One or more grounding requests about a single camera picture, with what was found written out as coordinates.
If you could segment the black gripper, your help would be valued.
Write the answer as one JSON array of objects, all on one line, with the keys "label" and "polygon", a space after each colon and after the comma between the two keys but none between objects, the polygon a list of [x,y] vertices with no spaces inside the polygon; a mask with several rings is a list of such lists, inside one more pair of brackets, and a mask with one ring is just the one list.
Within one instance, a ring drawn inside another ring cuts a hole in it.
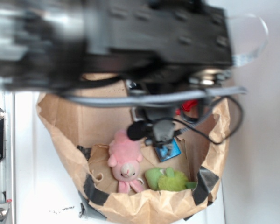
[{"label": "black gripper", "polygon": [[[173,90],[172,84],[139,83],[128,80],[128,95],[159,95],[167,94]],[[148,103],[143,106],[131,108],[133,123],[145,122],[147,145],[162,147],[170,144],[174,137],[175,124],[171,119],[175,115],[175,103]]]}]

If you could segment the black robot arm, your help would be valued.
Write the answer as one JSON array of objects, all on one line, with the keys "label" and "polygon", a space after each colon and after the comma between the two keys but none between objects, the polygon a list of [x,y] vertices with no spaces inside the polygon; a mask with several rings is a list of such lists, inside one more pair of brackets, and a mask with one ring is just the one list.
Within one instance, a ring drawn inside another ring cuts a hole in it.
[{"label": "black robot arm", "polygon": [[203,0],[0,0],[0,77],[93,107],[135,107],[132,140],[171,143],[174,111],[233,65],[224,11]]}]

